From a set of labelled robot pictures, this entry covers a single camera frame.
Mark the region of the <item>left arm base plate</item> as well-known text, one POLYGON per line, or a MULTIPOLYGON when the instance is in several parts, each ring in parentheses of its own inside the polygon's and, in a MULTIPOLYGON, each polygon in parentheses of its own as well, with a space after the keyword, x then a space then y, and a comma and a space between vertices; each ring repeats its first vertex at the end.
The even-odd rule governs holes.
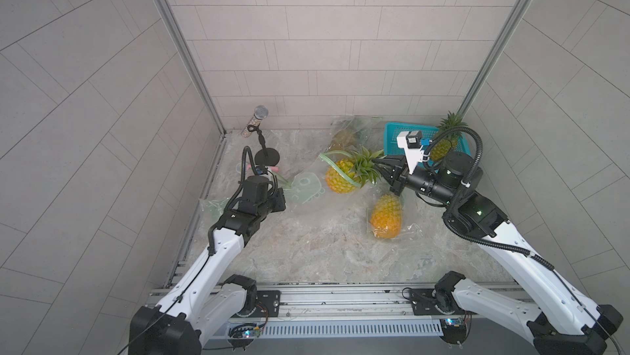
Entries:
POLYGON ((282 292, 278 290, 263 290, 257 292, 257 298, 253 308, 246 312, 238 312, 234 317, 238 318, 265 318, 278 317, 282 292))

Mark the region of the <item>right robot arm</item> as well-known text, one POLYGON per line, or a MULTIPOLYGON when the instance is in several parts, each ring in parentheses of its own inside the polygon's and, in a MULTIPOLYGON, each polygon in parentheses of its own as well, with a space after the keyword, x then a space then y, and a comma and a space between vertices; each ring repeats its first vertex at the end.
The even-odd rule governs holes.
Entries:
POLYGON ((492 200, 477 192, 483 171, 478 159, 449 153, 436 168, 404 156, 375 161, 394 194, 410 189, 444 208, 442 220, 462 240, 475 243, 510 273, 531 297, 522 302, 476 284, 455 271, 435 285, 433 302, 444 314, 472 312, 513 331, 539 354, 602 354, 623 316, 598 304, 559 274, 518 232, 492 200))

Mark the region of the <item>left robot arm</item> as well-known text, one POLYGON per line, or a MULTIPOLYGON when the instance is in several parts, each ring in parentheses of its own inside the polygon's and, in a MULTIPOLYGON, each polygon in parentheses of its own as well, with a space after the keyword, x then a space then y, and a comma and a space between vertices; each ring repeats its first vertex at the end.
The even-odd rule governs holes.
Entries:
POLYGON ((285 211, 284 191, 268 172, 241 180, 218 221, 208 231, 208 247, 154 307, 141 307, 130 323, 126 354, 200 354, 234 315, 258 307, 257 285, 233 275, 228 266, 274 212, 285 211))

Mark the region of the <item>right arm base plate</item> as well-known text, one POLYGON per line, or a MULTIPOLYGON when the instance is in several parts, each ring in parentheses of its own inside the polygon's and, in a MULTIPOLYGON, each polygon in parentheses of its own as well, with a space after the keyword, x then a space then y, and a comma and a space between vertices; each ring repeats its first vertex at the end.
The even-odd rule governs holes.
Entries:
POLYGON ((451 293, 437 289, 402 290, 403 298, 408 301, 415 316, 460 316, 470 317, 472 312, 462 309, 451 293))

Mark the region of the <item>orange pineapple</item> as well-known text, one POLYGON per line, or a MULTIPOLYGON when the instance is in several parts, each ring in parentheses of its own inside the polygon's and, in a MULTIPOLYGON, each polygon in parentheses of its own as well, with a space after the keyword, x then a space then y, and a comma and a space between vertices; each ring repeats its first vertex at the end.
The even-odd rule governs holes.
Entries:
POLYGON ((331 150, 319 157, 328 164, 325 174, 328 188, 337 194, 348 194, 378 181, 381 175, 375 161, 384 157, 384 151, 362 147, 352 151, 331 150))

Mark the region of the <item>yellow pineapple zip bag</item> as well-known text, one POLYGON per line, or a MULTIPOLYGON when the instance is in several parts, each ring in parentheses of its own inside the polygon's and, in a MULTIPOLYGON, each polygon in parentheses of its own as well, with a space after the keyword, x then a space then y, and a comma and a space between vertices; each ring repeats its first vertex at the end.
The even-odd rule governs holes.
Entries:
POLYGON ((418 199, 411 191, 400 196, 386 188, 377 188, 367 206, 367 233, 377 240, 403 242, 418 239, 422 228, 418 217, 418 199))

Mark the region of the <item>zip-top bag green pineapple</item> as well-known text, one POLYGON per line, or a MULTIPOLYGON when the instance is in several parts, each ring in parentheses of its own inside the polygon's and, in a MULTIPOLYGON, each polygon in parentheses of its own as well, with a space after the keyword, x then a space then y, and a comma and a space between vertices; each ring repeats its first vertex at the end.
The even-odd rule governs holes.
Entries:
POLYGON ((228 202, 228 198, 200 200, 199 205, 201 209, 201 219, 209 222, 210 224, 214 224, 224 213, 228 202))

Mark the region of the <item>orange pineapple zip bag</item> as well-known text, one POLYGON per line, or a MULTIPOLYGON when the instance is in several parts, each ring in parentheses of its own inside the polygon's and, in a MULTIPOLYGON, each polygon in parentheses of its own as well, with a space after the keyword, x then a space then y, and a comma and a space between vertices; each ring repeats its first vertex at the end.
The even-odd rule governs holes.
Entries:
POLYGON ((315 161, 284 185, 286 207, 296 214, 327 212, 344 207, 358 191, 359 183, 352 176, 343 175, 338 161, 351 158, 341 150, 320 153, 315 161), (333 179, 341 179, 341 185, 349 192, 338 193, 328 185, 326 173, 332 170, 333 179))

